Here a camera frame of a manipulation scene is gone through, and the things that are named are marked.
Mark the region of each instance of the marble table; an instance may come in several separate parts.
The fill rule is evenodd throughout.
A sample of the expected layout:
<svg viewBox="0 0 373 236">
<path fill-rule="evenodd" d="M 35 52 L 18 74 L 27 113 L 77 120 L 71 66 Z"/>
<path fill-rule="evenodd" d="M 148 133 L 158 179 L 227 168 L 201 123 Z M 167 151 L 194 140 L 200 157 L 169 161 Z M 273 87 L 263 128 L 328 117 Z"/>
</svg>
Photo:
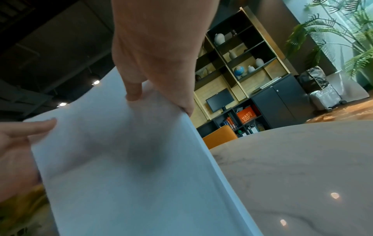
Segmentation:
<svg viewBox="0 0 373 236">
<path fill-rule="evenodd" d="M 373 235 L 373 121 L 284 127 L 211 153 L 264 235 Z"/>
</svg>

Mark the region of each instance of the orange box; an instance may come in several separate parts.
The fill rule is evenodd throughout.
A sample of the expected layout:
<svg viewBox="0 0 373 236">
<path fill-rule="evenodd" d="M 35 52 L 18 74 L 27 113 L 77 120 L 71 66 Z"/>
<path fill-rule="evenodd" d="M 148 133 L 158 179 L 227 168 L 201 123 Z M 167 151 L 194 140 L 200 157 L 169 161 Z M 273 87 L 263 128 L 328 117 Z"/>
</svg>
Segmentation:
<svg viewBox="0 0 373 236">
<path fill-rule="evenodd" d="M 256 117 L 255 112 L 253 109 L 249 106 L 237 113 L 238 118 L 240 118 L 241 122 L 244 124 L 251 120 L 252 118 Z"/>
</svg>

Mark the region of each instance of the computer monitor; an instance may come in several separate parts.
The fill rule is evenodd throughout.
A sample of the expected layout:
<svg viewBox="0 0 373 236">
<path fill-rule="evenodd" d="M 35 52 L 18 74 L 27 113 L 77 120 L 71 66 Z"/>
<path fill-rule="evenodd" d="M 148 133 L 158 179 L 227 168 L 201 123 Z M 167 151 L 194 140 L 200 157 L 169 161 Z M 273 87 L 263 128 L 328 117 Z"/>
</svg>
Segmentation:
<svg viewBox="0 0 373 236">
<path fill-rule="evenodd" d="M 226 110 L 225 106 L 234 101 L 228 89 L 224 89 L 206 100 L 213 112 L 219 109 Z"/>
</svg>

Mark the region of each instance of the blue globe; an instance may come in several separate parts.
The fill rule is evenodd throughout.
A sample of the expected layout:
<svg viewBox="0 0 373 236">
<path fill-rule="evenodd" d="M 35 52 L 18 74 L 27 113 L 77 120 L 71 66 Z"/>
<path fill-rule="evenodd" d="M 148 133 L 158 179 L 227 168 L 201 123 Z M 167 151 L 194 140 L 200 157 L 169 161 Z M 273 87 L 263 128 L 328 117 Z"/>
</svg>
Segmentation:
<svg viewBox="0 0 373 236">
<path fill-rule="evenodd" d="M 244 72 L 245 72 L 245 69 L 244 69 L 243 66 L 237 66 L 236 68 L 234 68 L 234 74 L 235 74 L 235 76 L 240 76 Z"/>
</svg>

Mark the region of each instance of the sunlit floor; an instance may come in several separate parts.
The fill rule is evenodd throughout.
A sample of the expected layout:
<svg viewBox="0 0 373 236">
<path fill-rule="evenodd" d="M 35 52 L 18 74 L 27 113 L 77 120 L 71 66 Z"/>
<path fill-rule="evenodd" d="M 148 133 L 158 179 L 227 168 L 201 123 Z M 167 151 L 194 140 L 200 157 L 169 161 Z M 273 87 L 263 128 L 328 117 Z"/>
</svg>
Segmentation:
<svg viewBox="0 0 373 236">
<path fill-rule="evenodd" d="M 369 94 L 369 98 L 339 105 L 332 112 L 317 116 L 306 123 L 373 120 L 373 93 L 370 92 Z"/>
</svg>

